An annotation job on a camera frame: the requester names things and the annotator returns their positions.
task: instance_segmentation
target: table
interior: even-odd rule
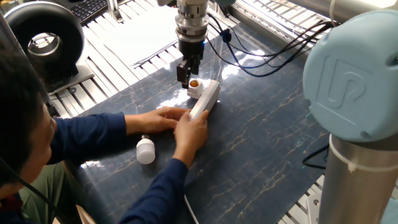
[[[244,24],[234,29],[250,50],[270,53],[280,49]],[[226,60],[233,61],[220,37],[212,42]],[[238,58],[243,65],[262,61],[242,54]],[[286,58],[278,57],[273,65]],[[82,115],[193,107],[195,100],[187,97],[176,80],[177,64]],[[309,102],[303,98],[303,66],[302,61],[294,60],[274,75],[254,78],[221,62],[206,44],[199,77],[205,83],[211,78],[220,81],[221,91],[208,118],[208,142],[198,152],[187,177],[186,195],[200,223],[277,223],[321,175],[321,171],[303,168],[301,163],[328,140],[328,133],[308,112]],[[270,70],[262,67],[252,71]],[[136,136],[129,150],[86,162],[78,169],[77,178],[94,208],[89,213],[99,224],[117,223],[169,163],[175,148],[172,132],[150,137],[157,155],[149,166],[136,161]],[[185,207],[177,223],[193,223]]]

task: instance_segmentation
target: sleeve cuff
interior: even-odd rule
[[[116,114],[107,114],[109,130],[111,131],[112,138],[120,141],[127,141],[126,134],[126,119],[122,112]]]
[[[164,170],[165,174],[175,176],[176,178],[185,181],[188,174],[187,166],[178,159],[172,159],[169,166]]]

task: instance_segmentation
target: person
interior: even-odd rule
[[[207,139],[207,116],[190,120],[189,110],[159,108],[144,114],[96,114],[53,119],[46,92],[25,60],[0,54],[0,223],[49,224],[55,212],[6,169],[32,184],[70,223],[80,223],[64,159],[95,156],[127,143],[127,136],[175,128],[177,146],[169,165],[120,223],[173,223],[183,203],[184,182],[195,153]]]

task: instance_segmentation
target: blue long sleeve shirt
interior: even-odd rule
[[[51,143],[49,164],[94,156],[98,151],[111,150],[127,142],[126,122],[122,113],[57,119],[56,122],[58,128]],[[124,214],[120,224],[173,223],[177,209],[183,202],[187,172],[183,162],[172,159],[147,192]],[[21,209],[7,208],[16,200],[20,200],[18,194],[0,200],[0,223],[33,224],[23,218]]]

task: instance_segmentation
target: small orange object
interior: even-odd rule
[[[192,87],[198,87],[199,82],[196,81],[196,80],[192,80],[192,81],[189,83],[189,85],[192,86]]]

